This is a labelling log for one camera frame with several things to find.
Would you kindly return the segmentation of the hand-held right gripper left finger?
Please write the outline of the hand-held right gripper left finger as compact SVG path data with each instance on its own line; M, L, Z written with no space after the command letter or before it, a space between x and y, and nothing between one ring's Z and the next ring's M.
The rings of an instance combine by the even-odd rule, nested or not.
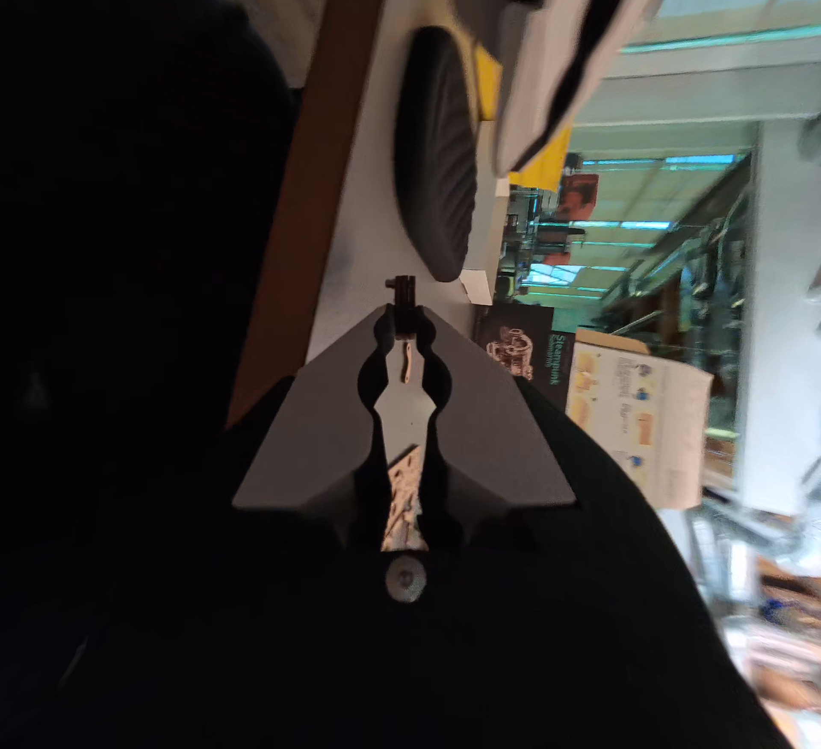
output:
M375 406L394 343L395 308L381 305L299 370L233 508L326 521L344 546L381 548L392 489Z

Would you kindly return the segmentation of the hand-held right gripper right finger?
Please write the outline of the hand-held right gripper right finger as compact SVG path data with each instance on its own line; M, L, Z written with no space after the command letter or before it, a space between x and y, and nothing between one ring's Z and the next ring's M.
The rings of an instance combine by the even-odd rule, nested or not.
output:
M428 307L414 311L421 387L434 405L419 481L429 549L461 549L486 522L576 497L516 379Z

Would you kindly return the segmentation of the small wooden model part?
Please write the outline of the small wooden model part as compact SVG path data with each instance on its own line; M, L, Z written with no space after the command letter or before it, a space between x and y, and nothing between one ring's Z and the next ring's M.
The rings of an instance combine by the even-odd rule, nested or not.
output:
M397 275L384 282L394 294L394 335L402 344L402 372L400 381L408 385L412 372L412 344L416 341L416 277Z

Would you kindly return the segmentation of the dark printed model kit box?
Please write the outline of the dark printed model kit box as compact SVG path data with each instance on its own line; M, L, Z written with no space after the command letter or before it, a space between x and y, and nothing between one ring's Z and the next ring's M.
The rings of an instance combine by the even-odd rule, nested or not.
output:
M510 374L528 380L549 403L566 410L576 338L554 326L552 308L480 305L473 339Z

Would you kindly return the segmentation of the wooden parts sheet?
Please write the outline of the wooden parts sheet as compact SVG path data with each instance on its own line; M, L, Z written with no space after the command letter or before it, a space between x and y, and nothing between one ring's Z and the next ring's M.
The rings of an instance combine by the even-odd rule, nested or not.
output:
M383 552L428 550L419 528L422 467L423 453L419 446L414 445L388 469L392 499L381 545Z

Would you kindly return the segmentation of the yellow box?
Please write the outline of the yellow box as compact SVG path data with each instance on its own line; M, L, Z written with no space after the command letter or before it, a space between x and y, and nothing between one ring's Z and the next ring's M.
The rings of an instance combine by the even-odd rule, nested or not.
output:
M502 66L480 44L473 46L478 120L495 121L500 95ZM556 192L570 148L572 125L567 124L518 172L508 174L512 185Z

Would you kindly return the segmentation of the black oval cushion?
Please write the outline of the black oval cushion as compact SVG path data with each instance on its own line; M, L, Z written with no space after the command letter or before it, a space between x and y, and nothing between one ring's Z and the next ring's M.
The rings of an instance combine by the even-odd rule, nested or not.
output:
M454 282L467 258L477 163L461 52L444 27L427 25L413 36L393 152L407 237L437 282Z

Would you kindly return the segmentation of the white instruction sheet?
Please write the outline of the white instruction sheet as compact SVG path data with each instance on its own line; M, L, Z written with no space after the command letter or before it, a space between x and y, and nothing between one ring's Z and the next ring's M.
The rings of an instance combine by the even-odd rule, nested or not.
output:
M565 413L656 509L702 500L713 376L634 339L578 329Z

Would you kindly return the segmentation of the dark clothing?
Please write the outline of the dark clothing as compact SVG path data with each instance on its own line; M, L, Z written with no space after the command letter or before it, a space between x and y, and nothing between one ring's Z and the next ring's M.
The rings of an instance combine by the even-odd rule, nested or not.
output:
M2 747L143 742L108 620L210 476L295 108L227 0L2 0Z

